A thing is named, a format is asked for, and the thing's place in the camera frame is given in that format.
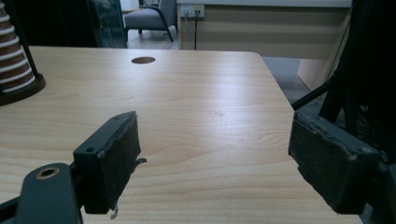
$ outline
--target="floor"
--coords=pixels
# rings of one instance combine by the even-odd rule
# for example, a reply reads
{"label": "floor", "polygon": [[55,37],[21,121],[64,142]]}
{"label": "floor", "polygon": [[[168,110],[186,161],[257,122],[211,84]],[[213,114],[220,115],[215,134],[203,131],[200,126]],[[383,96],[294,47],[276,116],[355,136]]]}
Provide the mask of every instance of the floor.
{"label": "floor", "polygon": [[[171,42],[165,31],[143,31],[139,35],[137,30],[128,32],[129,49],[178,49],[178,38],[175,27],[170,28],[174,42]],[[309,93],[309,89],[297,76],[300,59],[262,57],[273,74],[280,89],[290,103]]]}

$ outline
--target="black plastic part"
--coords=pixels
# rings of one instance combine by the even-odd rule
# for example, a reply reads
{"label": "black plastic part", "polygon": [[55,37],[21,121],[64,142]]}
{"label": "black plastic part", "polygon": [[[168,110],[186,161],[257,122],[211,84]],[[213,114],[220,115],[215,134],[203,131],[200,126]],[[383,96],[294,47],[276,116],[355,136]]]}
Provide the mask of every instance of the black plastic part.
{"label": "black plastic part", "polygon": [[385,192],[393,216],[393,222],[396,223],[396,164],[388,167],[385,178]]}
{"label": "black plastic part", "polygon": [[326,119],[297,111],[289,153],[333,211],[361,213],[370,194],[369,177],[381,161],[376,149]]}
{"label": "black plastic part", "polygon": [[18,200],[20,197],[0,204],[0,223],[13,223],[17,214]]}
{"label": "black plastic part", "polygon": [[67,164],[42,166],[24,178],[15,223],[82,223]]}
{"label": "black plastic part", "polygon": [[110,119],[74,151],[77,172],[83,175],[86,213],[117,208],[139,154],[135,112]]}

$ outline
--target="wall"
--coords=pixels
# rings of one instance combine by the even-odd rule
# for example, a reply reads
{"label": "wall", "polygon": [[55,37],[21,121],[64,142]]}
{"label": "wall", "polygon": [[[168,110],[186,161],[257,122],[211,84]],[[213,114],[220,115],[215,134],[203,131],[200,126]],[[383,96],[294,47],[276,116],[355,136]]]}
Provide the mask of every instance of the wall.
{"label": "wall", "polygon": [[[197,23],[196,46],[201,50],[242,50],[313,60],[327,71],[345,31],[348,12],[348,7],[205,5],[205,17]],[[194,48],[194,28],[193,20],[186,25],[184,18],[178,17],[180,49]],[[315,78],[320,83],[325,77]]]}
{"label": "wall", "polygon": [[347,42],[349,19],[350,17],[347,16],[344,24],[342,24],[342,32],[337,37],[328,59],[301,60],[297,74],[309,90],[312,91],[321,86],[332,76]]}
{"label": "wall", "polygon": [[122,11],[132,11],[139,8],[139,0],[120,0]]}

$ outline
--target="black bracket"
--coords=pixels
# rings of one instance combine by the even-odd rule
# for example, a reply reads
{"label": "black bracket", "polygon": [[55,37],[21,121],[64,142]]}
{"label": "black bracket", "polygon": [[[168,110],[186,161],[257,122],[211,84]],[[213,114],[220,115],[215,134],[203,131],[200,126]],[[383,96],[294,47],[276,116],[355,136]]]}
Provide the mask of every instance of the black bracket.
{"label": "black bracket", "polygon": [[373,223],[396,223],[396,165],[381,151],[303,107],[294,113],[289,154],[336,213],[358,215],[370,204]]}
{"label": "black bracket", "polygon": [[21,196],[0,204],[0,223],[82,223],[87,214],[117,212],[140,154],[135,112],[113,117],[81,144],[70,164],[53,163],[24,178]]}

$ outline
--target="black metal frame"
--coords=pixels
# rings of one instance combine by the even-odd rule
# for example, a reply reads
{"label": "black metal frame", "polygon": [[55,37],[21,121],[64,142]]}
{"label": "black metal frame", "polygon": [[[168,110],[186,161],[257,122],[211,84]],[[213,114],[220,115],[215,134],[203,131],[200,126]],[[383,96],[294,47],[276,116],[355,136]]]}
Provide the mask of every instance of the black metal frame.
{"label": "black metal frame", "polygon": [[[169,38],[171,39],[171,42],[173,42],[173,37],[172,37],[172,35],[171,35],[171,32],[169,31],[169,26],[168,26],[168,24],[166,23],[166,20],[165,20],[165,16],[163,15],[163,13],[161,12],[161,10],[159,9],[159,8],[157,8],[157,7],[141,7],[141,8],[151,8],[151,9],[154,9],[154,10],[156,10],[157,12],[158,12],[158,14],[160,15],[160,17],[161,17],[161,21],[163,22],[163,26],[165,27],[165,31],[166,31],[166,33],[168,33],[168,36],[169,36]],[[142,34],[142,29],[139,29],[139,34],[141,35]]]}
{"label": "black metal frame", "polygon": [[[362,106],[376,107],[394,100],[384,94],[394,96],[391,88],[377,91],[382,88],[378,83],[384,80],[387,87],[394,86],[387,68],[393,66],[390,62],[395,58],[394,35],[390,35],[396,24],[395,7],[392,0],[354,1],[349,37],[333,76],[292,104],[296,112],[289,150],[304,179],[337,213],[360,214],[370,204],[374,223],[396,223],[396,163],[391,155],[388,159],[391,151],[358,138],[357,120]],[[383,26],[383,33],[376,32],[377,26]],[[375,62],[363,61],[367,55],[377,57]],[[382,82],[371,83],[376,79]],[[318,115],[309,112],[311,102],[324,93],[327,95]],[[341,109],[345,114],[344,130],[334,124]]]}

